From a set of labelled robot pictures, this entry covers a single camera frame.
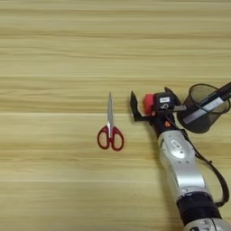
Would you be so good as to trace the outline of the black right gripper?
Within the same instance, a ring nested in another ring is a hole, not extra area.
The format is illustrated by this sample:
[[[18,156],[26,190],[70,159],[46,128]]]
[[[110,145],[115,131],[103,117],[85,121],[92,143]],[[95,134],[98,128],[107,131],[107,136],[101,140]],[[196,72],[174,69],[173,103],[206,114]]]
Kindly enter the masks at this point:
[[[170,89],[165,87],[164,90],[170,93],[173,97],[174,107],[172,110],[152,111],[150,115],[141,115],[138,110],[138,102],[134,92],[131,92],[130,107],[133,113],[134,121],[149,121],[150,126],[153,128],[157,136],[164,132],[179,131],[180,128],[176,125],[174,112],[185,111],[184,106],[177,95]]]

